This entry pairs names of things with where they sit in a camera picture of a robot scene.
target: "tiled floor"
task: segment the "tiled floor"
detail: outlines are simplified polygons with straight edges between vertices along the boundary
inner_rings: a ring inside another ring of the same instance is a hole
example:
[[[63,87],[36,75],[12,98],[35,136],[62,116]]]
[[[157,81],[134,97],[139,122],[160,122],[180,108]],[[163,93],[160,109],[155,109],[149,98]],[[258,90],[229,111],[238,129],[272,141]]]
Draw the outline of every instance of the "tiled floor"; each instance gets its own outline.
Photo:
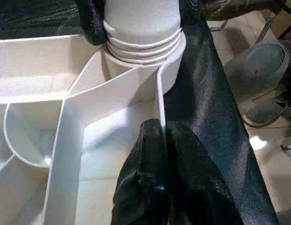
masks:
[[[212,32],[222,63],[254,45],[264,24],[260,12],[251,12],[229,20],[222,31]],[[217,25],[219,22],[209,22],[210,27]],[[269,31],[264,39],[275,39],[275,36]],[[279,218],[289,221],[282,224],[291,224],[291,150],[280,148],[282,140],[291,136],[291,121],[281,116],[267,127],[246,128],[275,210]]]

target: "black leather fabric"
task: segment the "black leather fabric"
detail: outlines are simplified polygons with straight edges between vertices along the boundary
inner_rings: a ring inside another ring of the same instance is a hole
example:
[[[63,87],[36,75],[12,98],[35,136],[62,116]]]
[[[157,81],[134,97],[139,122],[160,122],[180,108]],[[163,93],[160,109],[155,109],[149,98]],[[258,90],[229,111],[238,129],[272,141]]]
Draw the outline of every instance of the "black leather fabric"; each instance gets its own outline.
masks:
[[[186,126],[167,123],[172,225],[243,225],[230,191],[204,145]]]
[[[206,21],[184,27],[187,46],[164,97],[167,121],[189,127],[227,183],[245,225],[278,224]]]

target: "white cylinder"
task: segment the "white cylinder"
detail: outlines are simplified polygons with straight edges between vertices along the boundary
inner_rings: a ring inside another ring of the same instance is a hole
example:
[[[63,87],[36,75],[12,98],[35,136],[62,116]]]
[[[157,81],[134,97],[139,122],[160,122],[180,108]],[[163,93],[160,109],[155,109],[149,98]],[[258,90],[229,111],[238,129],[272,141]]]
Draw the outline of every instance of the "white cylinder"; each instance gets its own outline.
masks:
[[[106,0],[104,28],[116,58],[139,64],[163,61],[179,44],[179,0]]]
[[[108,35],[119,41],[159,42],[180,27],[179,0],[106,0],[104,19],[112,28]]]

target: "white plastic structure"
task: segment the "white plastic structure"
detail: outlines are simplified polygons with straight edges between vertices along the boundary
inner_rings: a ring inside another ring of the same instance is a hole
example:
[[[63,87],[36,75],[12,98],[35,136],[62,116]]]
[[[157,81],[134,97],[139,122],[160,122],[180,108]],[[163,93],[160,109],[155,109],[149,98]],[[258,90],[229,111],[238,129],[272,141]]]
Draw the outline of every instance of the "white plastic structure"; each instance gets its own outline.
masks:
[[[164,61],[179,46],[179,0],[106,0],[104,17],[108,49],[121,61]]]
[[[78,35],[0,41],[0,225],[110,224],[140,125],[156,118],[165,131],[163,94],[186,46],[174,21],[153,40],[175,47],[144,64]]]

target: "beige floor tile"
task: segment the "beige floor tile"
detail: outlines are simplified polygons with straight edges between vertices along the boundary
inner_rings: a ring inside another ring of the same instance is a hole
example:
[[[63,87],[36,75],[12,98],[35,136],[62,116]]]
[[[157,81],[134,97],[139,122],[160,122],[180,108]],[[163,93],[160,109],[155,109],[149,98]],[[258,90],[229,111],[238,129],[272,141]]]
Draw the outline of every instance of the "beige floor tile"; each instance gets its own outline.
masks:
[[[225,63],[227,63],[228,61],[232,60],[235,57],[231,49],[218,49],[217,53],[222,62],[222,65],[224,65]]]
[[[245,14],[244,16],[249,26],[251,27],[252,31],[254,32],[254,35],[256,36],[256,38],[258,38],[260,32],[262,31],[266,23],[262,13],[260,11],[253,11],[251,13]],[[264,40],[273,40],[273,39],[276,39],[276,37],[271,31],[271,29],[269,29],[264,37]]]
[[[291,209],[291,150],[282,151],[281,142],[291,128],[248,130],[250,142],[277,212]]]
[[[216,49],[232,49],[236,55],[254,45],[256,37],[244,16],[230,19],[222,31],[212,32]]]

